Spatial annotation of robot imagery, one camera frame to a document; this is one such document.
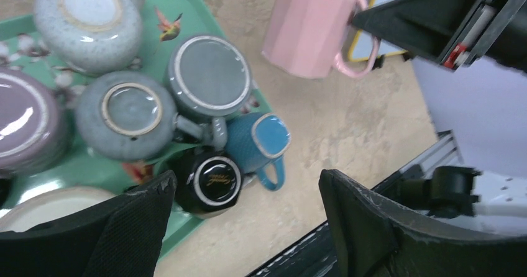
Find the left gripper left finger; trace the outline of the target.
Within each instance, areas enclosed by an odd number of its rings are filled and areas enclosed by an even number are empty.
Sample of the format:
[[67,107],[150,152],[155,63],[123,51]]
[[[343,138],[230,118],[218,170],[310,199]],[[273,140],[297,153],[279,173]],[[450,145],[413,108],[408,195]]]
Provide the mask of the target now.
[[1,276],[153,276],[176,187],[166,171],[82,211],[1,232]]

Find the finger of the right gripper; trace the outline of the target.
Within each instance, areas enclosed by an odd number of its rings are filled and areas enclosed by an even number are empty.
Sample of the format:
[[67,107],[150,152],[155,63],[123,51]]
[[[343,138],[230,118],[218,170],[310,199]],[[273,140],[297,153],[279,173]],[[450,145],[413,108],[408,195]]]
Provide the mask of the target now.
[[430,61],[453,61],[485,0],[391,0],[358,12],[352,25]]

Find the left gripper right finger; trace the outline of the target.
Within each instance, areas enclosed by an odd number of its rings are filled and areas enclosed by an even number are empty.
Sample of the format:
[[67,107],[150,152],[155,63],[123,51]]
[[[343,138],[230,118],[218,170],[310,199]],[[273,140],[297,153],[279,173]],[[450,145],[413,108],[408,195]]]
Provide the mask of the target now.
[[526,237],[422,215],[339,170],[319,177],[341,276],[525,276]]

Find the pink faceted mug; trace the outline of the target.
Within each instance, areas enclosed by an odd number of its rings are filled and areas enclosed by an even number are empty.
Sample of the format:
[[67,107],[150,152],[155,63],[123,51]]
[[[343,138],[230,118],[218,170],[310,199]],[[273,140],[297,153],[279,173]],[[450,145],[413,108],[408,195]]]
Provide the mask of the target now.
[[347,66],[342,46],[351,19],[367,8],[367,0],[275,0],[262,55],[301,78],[325,78],[331,70],[360,78],[372,71],[380,39],[372,37],[370,56],[360,71]]

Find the blue textured mug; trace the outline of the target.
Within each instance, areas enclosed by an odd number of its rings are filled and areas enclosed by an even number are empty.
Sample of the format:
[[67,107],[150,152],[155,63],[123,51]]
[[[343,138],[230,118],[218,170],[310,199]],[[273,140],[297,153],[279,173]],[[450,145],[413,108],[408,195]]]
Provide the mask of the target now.
[[227,122],[226,152],[244,174],[255,173],[269,191],[285,183],[283,157],[290,144],[290,131],[275,114],[252,112]]

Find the grey flat-bottom mug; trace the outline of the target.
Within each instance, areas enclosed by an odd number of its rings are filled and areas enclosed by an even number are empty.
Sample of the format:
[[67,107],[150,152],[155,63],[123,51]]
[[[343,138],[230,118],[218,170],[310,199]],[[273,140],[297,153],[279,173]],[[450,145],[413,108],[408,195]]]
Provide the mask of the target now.
[[175,130],[217,150],[227,143],[227,118],[253,90],[243,54],[209,34],[187,37],[172,51],[163,82],[176,104]]

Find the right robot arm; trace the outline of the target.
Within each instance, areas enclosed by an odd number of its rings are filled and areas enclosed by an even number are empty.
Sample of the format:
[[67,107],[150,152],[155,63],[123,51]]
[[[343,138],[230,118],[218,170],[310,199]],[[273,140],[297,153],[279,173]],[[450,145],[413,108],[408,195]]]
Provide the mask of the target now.
[[[526,0],[390,0],[358,12],[352,25],[450,71],[482,57],[526,71]],[[401,180],[397,199],[435,218],[473,217],[480,174],[440,166],[430,179]]]

